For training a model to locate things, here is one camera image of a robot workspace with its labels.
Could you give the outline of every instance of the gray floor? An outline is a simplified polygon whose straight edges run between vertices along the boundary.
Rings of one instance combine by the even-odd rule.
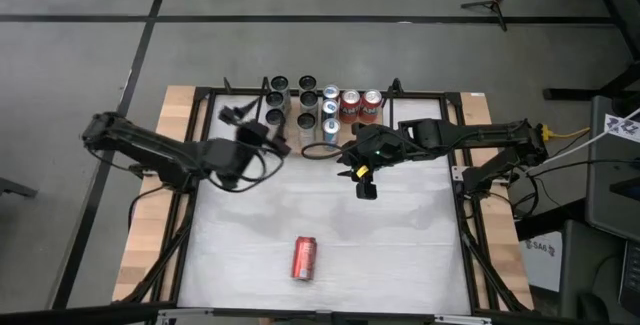
[[[146,15],[153,0],[0,0],[0,13]],[[164,0],[161,14],[482,15],[477,0]],[[627,11],[637,13],[628,0]],[[605,16],[601,0],[505,0],[507,15]],[[113,110],[142,24],[0,23],[0,176],[40,190],[0,197],[0,312],[42,309],[96,167],[78,134]],[[485,92],[494,122],[527,117],[554,131],[588,124],[587,103],[545,102],[545,87],[597,88],[630,62],[612,27],[416,24],[158,24],[128,117],[153,128],[167,85],[255,87],[310,73],[344,87]],[[554,151],[560,144],[549,145]],[[583,159],[585,153],[567,161]],[[585,171],[544,179],[559,202],[581,197]],[[139,181],[111,171],[72,306],[111,298]],[[529,192],[516,185],[511,196]],[[540,210],[553,205],[543,198]]]

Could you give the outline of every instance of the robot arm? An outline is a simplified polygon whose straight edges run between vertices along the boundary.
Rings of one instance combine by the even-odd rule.
[[[446,120],[402,121],[394,130],[384,125],[354,124],[356,140],[347,142],[338,159],[351,168],[340,173],[349,176],[361,199],[375,199],[373,173],[404,161],[433,160],[455,149],[504,147],[480,167],[462,173],[465,193],[486,191],[491,181],[518,166],[544,162],[547,151],[539,127],[527,120],[509,124],[458,126]]]
[[[115,150],[127,155],[138,162],[130,167],[134,173],[155,171],[172,190],[188,192],[195,180],[206,179],[211,173],[216,174],[223,189],[233,190],[263,145],[279,157],[287,156],[290,151],[282,136],[268,139],[268,128],[255,119],[240,123],[255,103],[241,109],[225,107],[220,112],[223,122],[238,126],[235,140],[180,142],[138,127],[117,113],[105,112],[93,116],[82,134],[82,141],[91,152]]]

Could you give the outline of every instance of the yellow cable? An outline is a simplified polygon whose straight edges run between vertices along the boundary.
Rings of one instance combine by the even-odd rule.
[[[566,135],[554,133],[553,131],[551,131],[549,129],[549,127],[546,124],[542,124],[542,129],[541,130],[542,130],[542,140],[544,142],[547,142],[547,141],[549,141],[549,140],[551,140],[553,138],[568,139],[568,138],[576,137],[576,136],[584,134],[585,132],[590,131],[591,128],[587,127],[587,128],[580,129],[580,130],[578,130],[576,132],[572,132],[571,134],[566,134]]]
[[[562,135],[562,134],[554,134],[553,132],[550,131],[549,137],[552,138],[561,138],[561,139],[568,139],[568,138],[572,138],[572,137],[576,137],[578,135],[582,135],[582,133],[587,132],[591,130],[591,128],[584,128],[584,129],[580,129],[576,132],[572,132],[571,134],[566,134],[566,135]]]

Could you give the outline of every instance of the white tabletop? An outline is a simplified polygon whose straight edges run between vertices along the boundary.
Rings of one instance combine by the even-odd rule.
[[[217,96],[213,113],[251,100]],[[395,121],[418,118],[439,119],[438,101],[394,101]],[[234,130],[215,118],[209,134],[233,138]],[[296,155],[246,193],[202,182],[178,305],[468,315],[448,166],[439,158],[382,169],[375,201],[356,198],[335,160]],[[259,170],[254,161],[246,175]],[[310,282],[290,277],[298,236],[318,243]]]

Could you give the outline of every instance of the soda can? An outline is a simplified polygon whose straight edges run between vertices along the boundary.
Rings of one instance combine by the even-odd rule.
[[[318,114],[318,96],[313,91],[300,94],[300,113]]]
[[[300,114],[296,123],[301,148],[316,142],[316,117],[313,114]]]
[[[340,121],[338,119],[327,119],[322,123],[322,139],[324,142],[338,145],[338,134],[340,133]],[[327,151],[335,151],[338,148],[325,146]]]
[[[322,90],[322,99],[323,100],[334,100],[340,101],[340,89],[337,85],[327,85],[324,90]]]
[[[317,81],[311,75],[305,75],[298,80],[298,85],[302,91],[316,91]]]
[[[272,91],[267,94],[265,99],[268,109],[278,109],[284,114],[284,96],[282,96],[282,93]]]
[[[305,281],[313,280],[317,249],[316,238],[298,236],[293,252],[292,278]]]
[[[264,115],[264,119],[267,122],[269,131],[275,134],[278,130],[278,126],[284,123],[284,113],[280,109],[271,109]]]
[[[340,121],[351,124],[358,119],[360,111],[360,93],[356,90],[345,90],[340,99]]]
[[[277,91],[284,97],[285,115],[291,110],[291,92],[289,91],[289,80],[284,76],[276,76],[271,79],[271,90]]]
[[[378,90],[367,90],[362,97],[360,105],[360,121],[372,123],[378,118],[378,112],[382,104],[382,94]]]
[[[338,115],[338,102],[335,100],[325,100],[322,102],[322,114],[321,119],[324,123],[327,119],[335,119]]]

